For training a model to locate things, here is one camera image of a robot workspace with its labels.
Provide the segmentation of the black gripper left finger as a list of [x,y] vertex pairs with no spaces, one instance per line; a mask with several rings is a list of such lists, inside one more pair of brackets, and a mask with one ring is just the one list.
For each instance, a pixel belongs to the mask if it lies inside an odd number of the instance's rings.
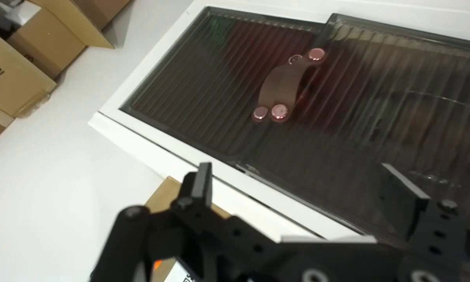
[[213,196],[212,165],[201,163],[195,173],[188,173],[184,177],[177,196],[177,205],[182,209],[188,209],[193,205],[210,207],[212,196]]

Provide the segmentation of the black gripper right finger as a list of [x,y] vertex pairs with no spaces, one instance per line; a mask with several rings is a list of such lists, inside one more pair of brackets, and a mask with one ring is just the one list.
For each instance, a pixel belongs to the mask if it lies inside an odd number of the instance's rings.
[[397,234],[409,240],[427,210],[431,196],[391,163],[381,165],[380,202],[383,213]]

